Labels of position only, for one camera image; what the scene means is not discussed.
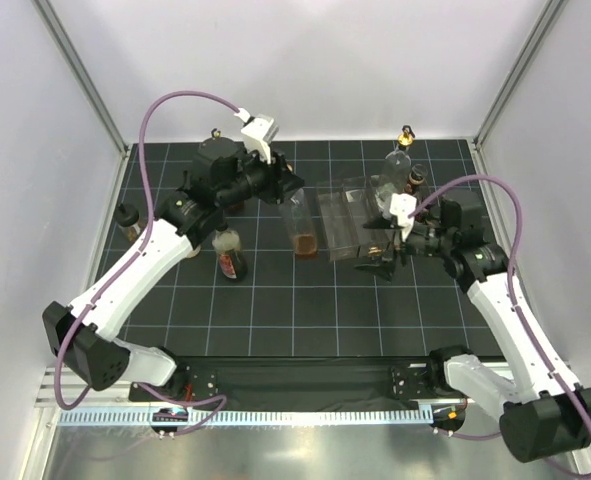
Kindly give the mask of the small black spice jar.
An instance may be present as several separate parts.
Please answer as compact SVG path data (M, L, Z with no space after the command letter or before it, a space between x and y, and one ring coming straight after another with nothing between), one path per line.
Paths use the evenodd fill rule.
M417 195L426 183L427 169L424 165L414 164L407 176L404 191L409 195Z

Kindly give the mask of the round amber sauce bottle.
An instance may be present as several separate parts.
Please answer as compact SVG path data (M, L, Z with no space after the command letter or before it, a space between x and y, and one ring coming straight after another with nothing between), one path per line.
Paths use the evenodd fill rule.
M137 241L146 227L146 222L143 220L139 209L130 203L118 203L113 218L130 243Z

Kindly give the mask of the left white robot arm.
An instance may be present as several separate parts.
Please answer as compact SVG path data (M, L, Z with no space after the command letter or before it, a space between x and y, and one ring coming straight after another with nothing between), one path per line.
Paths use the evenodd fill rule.
M155 208L127 252L74 300L44 310L56 367L68 367L90 390L127 381L165 400L181 398L189 383L185 365L164 347L119 339L123 324L167 272L223 226L227 208L252 198L280 205L304 184L280 151L263 160L229 138L203 141L183 184Z

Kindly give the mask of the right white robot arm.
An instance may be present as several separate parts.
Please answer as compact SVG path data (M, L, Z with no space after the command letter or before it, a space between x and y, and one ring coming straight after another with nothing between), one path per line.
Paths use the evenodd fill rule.
M489 326L511 370L495 373L467 347L428 355L425 383L437 396L462 393L499 424L512 456L522 462L591 446L591 387L560 359L523 297L508 254L487 240L483 206L466 189L453 189L420 209L418 198L390 189L374 195L376 214L365 228L391 233L391 259L362 270L391 280L411 256L438 258Z

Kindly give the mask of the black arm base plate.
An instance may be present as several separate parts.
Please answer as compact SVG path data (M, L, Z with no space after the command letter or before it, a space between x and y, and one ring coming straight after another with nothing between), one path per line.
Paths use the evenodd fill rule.
M187 357L178 400L227 397L230 411L357 412L410 409L464 395L437 382L427 357Z

